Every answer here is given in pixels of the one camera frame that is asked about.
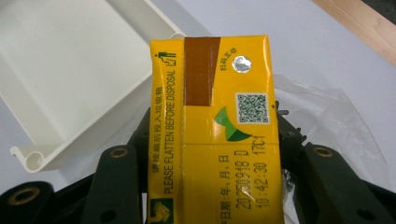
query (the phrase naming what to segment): white surface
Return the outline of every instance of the white surface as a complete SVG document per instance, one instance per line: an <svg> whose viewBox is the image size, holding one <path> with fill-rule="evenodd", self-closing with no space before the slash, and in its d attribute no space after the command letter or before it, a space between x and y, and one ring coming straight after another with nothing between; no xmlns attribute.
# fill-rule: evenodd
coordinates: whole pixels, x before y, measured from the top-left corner
<svg viewBox="0 0 396 224"><path fill-rule="evenodd" d="M93 7L102 4L98 2L90 4ZM275 74L311 86L342 89L367 123L388 163L393 187L383 187L396 191L396 137L392 130L396 127L393 100L396 68L314 3L308 0L154 3L187 35L268 34ZM106 18L97 20L107 24ZM125 50L112 55L112 60L125 62L127 59L122 56ZM63 175L57 172L28 175L15 158L9 157L9 146L26 144L27 137L7 108L0 106L0 192L32 179L46 179L57 189L66 184Z"/></svg>
<svg viewBox="0 0 396 224"><path fill-rule="evenodd" d="M389 186L389 169L370 130L340 89L319 89L274 75L276 99L285 117L307 136L304 141L338 151L362 179Z"/></svg>
<svg viewBox="0 0 396 224"><path fill-rule="evenodd" d="M110 3L116 10L92 0L0 8L0 95L32 139L11 149L28 172L99 148L149 101L149 41L177 29L145 1Z"/></svg>

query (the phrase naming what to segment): yellow drink carton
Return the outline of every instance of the yellow drink carton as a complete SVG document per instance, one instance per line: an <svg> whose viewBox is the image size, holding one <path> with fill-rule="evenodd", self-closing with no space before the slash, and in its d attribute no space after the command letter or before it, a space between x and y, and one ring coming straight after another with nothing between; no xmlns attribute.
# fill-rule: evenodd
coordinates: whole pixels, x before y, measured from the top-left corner
<svg viewBox="0 0 396 224"><path fill-rule="evenodd" d="M148 223L283 223L268 36L150 49Z"/></svg>

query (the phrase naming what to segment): white plastic container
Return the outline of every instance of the white plastic container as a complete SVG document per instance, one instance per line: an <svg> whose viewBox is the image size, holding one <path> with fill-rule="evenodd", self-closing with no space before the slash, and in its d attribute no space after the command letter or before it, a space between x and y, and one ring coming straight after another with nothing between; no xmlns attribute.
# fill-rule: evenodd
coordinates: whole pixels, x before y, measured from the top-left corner
<svg viewBox="0 0 396 224"><path fill-rule="evenodd" d="M149 101L149 41L179 36L150 1L2 2L0 95L34 144L11 154L35 173L99 148Z"/></svg>

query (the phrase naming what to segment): plastic wrap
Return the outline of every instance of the plastic wrap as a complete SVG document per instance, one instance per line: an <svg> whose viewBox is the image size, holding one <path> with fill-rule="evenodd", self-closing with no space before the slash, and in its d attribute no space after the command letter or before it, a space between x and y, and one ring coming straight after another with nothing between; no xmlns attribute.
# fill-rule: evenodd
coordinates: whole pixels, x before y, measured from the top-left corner
<svg viewBox="0 0 396 224"><path fill-rule="evenodd" d="M387 163L373 135L342 90L309 87L280 75L274 81L279 109L289 110L285 118L302 129L305 143L331 147L360 178L391 186ZM292 188L284 193L285 223L289 224L298 223L292 193Z"/></svg>

